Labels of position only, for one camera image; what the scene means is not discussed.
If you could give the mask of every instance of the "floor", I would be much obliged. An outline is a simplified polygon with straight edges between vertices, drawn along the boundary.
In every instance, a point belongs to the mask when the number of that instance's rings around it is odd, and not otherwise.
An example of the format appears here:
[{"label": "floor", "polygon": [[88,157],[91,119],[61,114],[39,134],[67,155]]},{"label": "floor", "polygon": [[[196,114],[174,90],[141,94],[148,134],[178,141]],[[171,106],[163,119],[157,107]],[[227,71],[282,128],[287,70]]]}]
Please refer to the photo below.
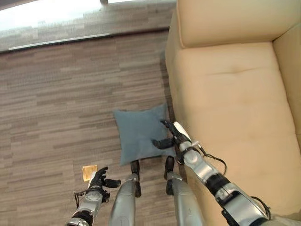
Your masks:
[{"label": "floor", "polygon": [[176,0],[37,0],[0,10],[0,52],[168,30]]},{"label": "floor", "polygon": [[[171,110],[166,40],[157,32],[0,55],[1,226],[64,225],[75,210],[73,191],[87,186],[82,166],[109,166],[109,178],[126,179],[112,111],[163,102]],[[138,226],[176,224],[164,162],[141,161]],[[95,225],[107,225],[116,192]]]}]

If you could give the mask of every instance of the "black joint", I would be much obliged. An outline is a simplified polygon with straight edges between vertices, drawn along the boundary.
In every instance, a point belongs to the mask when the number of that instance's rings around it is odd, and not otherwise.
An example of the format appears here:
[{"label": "black joint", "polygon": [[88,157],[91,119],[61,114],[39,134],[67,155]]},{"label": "black joint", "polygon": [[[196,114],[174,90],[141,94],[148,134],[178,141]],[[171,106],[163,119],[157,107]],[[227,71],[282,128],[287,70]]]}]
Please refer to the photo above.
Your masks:
[{"label": "black joint", "polygon": [[139,165],[139,161],[135,160],[131,162],[131,171],[132,173],[137,174],[138,176],[138,181],[140,181],[140,165]]},{"label": "black joint", "polygon": [[266,218],[258,218],[252,224],[250,224],[250,226],[259,226],[259,225],[262,225],[264,222],[267,222],[267,221],[268,221],[268,219],[266,219]]},{"label": "black joint", "polygon": [[174,195],[173,192],[173,180],[168,180],[166,183],[166,194],[167,195]]},{"label": "black joint", "polygon": [[239,224],[234,220],[234,218],[226,211],[222,211],[222,215],[226,218],[229,226],[239,226]]},{"label": "black joint", "polygon": [[93,224],[93,216],[86,210],[75,213],[72,218],[84,219],[90,226]]},{"label": "black joint", "polygon": [[167,173],[174,170],[174,157],[168,156],[165,162],[164,179],[167,180]]},{"label": "black joint", "polygon": [[174,146],[174,138],[167,138],[164,140],[151,140],[152,144],[158,149],[167,149]]},{"label": "black joint", "polygon": [[140,182],[136,181],[136,189],[135,189],[135,197],[139,198],[141,197],[141,186],[140,186]]},{"label": "black joint", "polygon": [[230,181],[222,174],[215,174],[209,177],[206,182],[206,187],[211,192],[211,194],[215,195],[218,190],[220,190],[224,185],[230,183]]},{"label": "black joint", "polygon": [[109,202],[110,195],[111,195],[110,192],[109,191],[103,191],[102,195],[103,195],[102,202]]}]

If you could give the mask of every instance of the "couch backrest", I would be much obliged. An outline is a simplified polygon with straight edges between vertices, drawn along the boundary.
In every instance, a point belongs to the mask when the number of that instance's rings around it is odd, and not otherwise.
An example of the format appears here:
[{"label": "couch backrest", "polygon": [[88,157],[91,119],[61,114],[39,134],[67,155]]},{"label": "couch backrest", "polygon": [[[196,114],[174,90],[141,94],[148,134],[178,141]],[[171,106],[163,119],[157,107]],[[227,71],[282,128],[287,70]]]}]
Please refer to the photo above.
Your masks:
[{"label": "couch backrest", "polygon": [[301,149],[301,24],[281,35],[273,45]]},{"label": "couch backrest", "polygon": [[300,21],[301,0],[178,0],[183,48],[272,41]]}]

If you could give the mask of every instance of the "metal robot leg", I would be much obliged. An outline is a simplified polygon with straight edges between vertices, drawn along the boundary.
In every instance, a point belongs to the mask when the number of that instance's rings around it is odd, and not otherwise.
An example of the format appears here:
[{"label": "metal robot leg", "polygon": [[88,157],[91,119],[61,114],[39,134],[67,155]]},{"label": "metal robot leg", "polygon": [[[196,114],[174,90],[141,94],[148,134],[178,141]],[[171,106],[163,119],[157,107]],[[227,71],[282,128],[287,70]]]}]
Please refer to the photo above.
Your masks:
[{"label": "metal robot leg", "polygon": [[182,177],[174,173],[172,163],[174,158],[166,159],[166,194],[174,196],[175,214],[179,226],[204,226],[204,218],[197,199]]},{"label": "metal robot leg", "polygon": [[135,198],[141,196],[139,162],[131,163],[132,175],[120,187],[109,220],[109,226],[135,225]]}]

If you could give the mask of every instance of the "couch armrest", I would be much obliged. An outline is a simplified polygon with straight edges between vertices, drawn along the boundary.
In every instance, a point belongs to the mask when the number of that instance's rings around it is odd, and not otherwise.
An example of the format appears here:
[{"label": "couch armrest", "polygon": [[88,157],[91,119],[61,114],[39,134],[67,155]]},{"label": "couch armrest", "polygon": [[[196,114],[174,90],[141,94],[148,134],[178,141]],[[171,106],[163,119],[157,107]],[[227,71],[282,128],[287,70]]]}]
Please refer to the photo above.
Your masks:
[{"label": "couch armrest", "polygon": [[271,41],[300,21],[301,0],[177,0],[182,47]]}]

